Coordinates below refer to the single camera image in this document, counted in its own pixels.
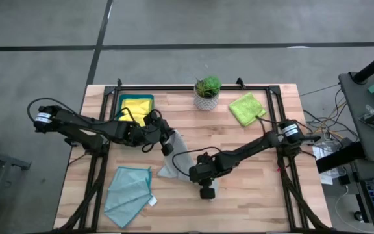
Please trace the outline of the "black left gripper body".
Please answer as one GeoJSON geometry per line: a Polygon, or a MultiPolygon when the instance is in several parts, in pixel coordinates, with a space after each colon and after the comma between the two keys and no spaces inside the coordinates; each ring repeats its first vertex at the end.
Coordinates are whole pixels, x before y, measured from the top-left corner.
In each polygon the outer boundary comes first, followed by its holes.
{"type": "Polygon", "coordinates": [[[153,145],[156,143],[164,145],[171,136],[169,132],[172,128],[163,119],[161,112],[152,110],[143,119],[146,121],[143,127],[138,122],[128,122],[125,132],[127,145],[153,145]]]}

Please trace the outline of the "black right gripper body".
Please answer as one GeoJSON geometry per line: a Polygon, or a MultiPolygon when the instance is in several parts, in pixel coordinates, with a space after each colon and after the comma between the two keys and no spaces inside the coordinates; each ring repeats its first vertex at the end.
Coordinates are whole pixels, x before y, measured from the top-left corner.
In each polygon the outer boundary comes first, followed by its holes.
{"type": "Polygon", "coordinates": [[[218,174],[216,168],[216,159],[220,154],[208,155],[202,154],[197,157],[196,165],[190,167],[188,173],[190,181],[198,183],[204,189],[210,189],[213,187],[213,180],[218,174]]]}

